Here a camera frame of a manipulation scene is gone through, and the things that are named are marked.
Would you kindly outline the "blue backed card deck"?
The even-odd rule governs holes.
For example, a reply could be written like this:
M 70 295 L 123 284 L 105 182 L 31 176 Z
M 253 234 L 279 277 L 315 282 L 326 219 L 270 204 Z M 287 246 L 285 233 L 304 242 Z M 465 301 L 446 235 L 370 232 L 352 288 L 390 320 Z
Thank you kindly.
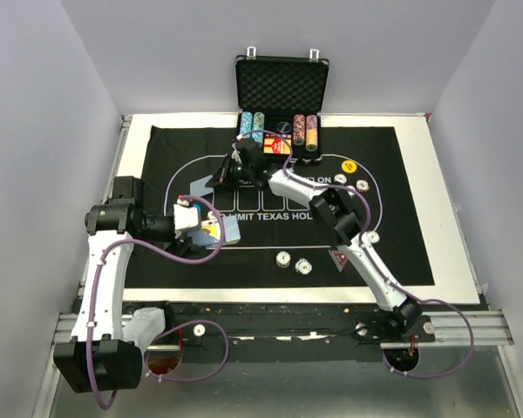
M 236 215 L 228 215 L 223 218 L 224 245 L 237 244 L 241 239 L 239 220 Z

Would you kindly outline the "yellow round blind button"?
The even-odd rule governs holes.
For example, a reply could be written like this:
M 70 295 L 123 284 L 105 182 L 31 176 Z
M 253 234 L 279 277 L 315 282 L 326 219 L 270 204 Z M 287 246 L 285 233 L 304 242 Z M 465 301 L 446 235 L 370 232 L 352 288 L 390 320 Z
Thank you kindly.
M 353 160 L 345 159 L 341 163 L 341 169 L 348 174 L 354 173 L 357 170 L 357 163 Z

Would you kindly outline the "blue white chip stack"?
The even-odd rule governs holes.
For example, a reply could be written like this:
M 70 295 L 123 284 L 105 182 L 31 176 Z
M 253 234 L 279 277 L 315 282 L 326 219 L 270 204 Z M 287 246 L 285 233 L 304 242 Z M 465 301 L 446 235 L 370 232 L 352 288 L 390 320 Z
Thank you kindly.
M 306 259 L 299 259 L 295 263 L 295 271 L 301 275 L 308 275 L 312 272 L 313 266 Z

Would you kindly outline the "triangular dealer button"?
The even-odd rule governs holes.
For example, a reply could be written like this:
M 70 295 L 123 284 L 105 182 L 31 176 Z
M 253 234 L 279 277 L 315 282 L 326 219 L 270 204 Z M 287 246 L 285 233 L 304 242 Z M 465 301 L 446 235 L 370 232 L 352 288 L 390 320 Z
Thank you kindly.
M 349 262 L 345 254 L 341 251 L 329 250 L 329 255 L 339 272 L 341 272 Z

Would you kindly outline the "grey white chip stack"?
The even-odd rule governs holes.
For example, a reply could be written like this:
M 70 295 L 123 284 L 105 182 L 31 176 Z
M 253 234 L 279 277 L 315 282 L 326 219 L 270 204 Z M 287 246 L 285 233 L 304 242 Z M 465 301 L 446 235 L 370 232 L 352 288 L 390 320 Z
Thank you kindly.
M 291 262 L 291 255 L 286 251 L 280 251 L 275 256 L 275 263 L 280 268 L 287 268 L 290 265 L 290 262 Z

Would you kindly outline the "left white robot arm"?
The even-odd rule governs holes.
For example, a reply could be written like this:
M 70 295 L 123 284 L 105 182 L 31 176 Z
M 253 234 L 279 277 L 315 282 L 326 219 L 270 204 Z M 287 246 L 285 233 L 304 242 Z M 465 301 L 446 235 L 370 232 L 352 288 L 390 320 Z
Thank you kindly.
M 77 393 L 136 388 L 148 345 L 168 343 L 176 324 L 162 307 L 138 309 L 122 321 L 126 271 L 137 241 L 160 245 L 163 253 L 183 256 L 190 247 L 183 233 L 200 228 L 200 211 L 180 201 L 168 214 L 145 209 L 145 184 L 124 176 L 113 180 L 112 194 L 85 215 L 89 261 L 85 291 L 70 339 L 56 345 L 53 360 Z

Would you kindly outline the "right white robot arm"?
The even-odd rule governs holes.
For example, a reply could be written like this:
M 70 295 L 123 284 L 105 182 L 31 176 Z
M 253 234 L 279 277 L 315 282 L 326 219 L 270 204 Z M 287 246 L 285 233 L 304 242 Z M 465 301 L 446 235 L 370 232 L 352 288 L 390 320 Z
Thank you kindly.
M 309 209 L 320 237 L 342 252 L 371 290 L 382 312 L 383 329 L 392 340 L 405 340 L 422 314 L 417 298 L 402 288 L 370 242 L 370 206 L 355 188 L 322 184 L 279 168 L 263 156 L 251 138 L 238 137 L 207 186 L 234 190 L 248 184 Z

